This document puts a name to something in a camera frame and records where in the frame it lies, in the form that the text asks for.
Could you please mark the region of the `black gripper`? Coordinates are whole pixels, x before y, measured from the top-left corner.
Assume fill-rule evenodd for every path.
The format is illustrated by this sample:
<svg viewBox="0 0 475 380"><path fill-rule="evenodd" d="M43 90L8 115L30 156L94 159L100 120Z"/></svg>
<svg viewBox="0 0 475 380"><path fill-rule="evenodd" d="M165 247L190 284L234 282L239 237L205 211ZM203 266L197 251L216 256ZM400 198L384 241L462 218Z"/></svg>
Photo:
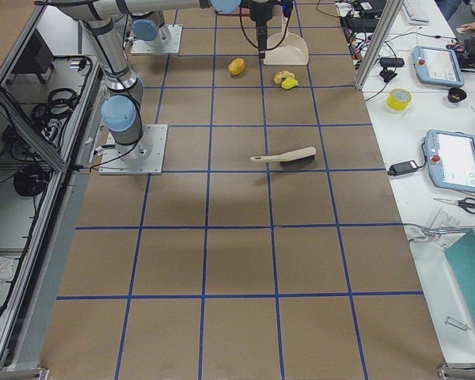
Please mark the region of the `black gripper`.
<svg viewBox="0 0 475 380"><path fill-rule="evenodd" d="M276 5L276 0L249 0L249 17L256 27L267 26Z"/></svg>

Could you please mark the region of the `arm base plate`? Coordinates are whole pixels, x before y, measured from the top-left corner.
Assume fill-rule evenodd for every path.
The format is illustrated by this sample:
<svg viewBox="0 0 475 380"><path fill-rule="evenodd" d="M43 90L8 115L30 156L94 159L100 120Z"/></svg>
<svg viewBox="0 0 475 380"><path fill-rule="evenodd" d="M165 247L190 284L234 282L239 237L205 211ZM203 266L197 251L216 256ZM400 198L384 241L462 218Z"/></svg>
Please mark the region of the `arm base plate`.
<svg viewBox="0 0 475 380"><path fill-rule="evenodd" d="M177 55L181 48L182 25L139 23L132 25L134 42L133 55Z"/></svg>
<svg viewBox="0 0 475 380"><path fill-rule="evenodd" d="M163 169L165 146L168 135L167 124L143 124L142 138L138 145L128 154L131 146L126 148L116 145L109 132L106 143L114 145L105 150L102 156L103 165L97 167L102 175L160 175Z"/></svg>

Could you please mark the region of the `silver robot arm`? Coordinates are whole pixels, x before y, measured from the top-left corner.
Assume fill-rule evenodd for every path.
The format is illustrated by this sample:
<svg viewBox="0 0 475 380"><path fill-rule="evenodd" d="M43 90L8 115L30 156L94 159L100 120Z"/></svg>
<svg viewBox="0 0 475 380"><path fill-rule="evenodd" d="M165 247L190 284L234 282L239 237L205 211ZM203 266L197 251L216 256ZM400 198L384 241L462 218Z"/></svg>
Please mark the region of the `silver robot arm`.
<svg viewBox="0 0 475 380"><path fill-rule="evenodd" d="M105 83L111 94L126 93L138 85L138 76L123 50L112 17L164 10L214 8L232 13L241 5L239 1L35 1L37 6L54 6L68 17L82 24L104 71Z"/></svg>
<svg viewBox="0 0 475 380"><path fill-rule="evenodd" d="M287 26L283 27L281 39L279 42L268 47L268 22L272 19L275 6L282 7L282 15L286 18L288 25L291 12L293 10L292 1L209 1L217 13L233 13L239 11L241 31L245 39L258 51L267 51L277 48L283 42L286 35ZM253 43L246 35L242 25L242 10L249 10L249 18L256 26L256 43ZM132 31L135 37L144 41L155 41L160 36L160 31L165 27L165 20L162 11L153 11L145 13L142 16L132 17Z"/></svg>

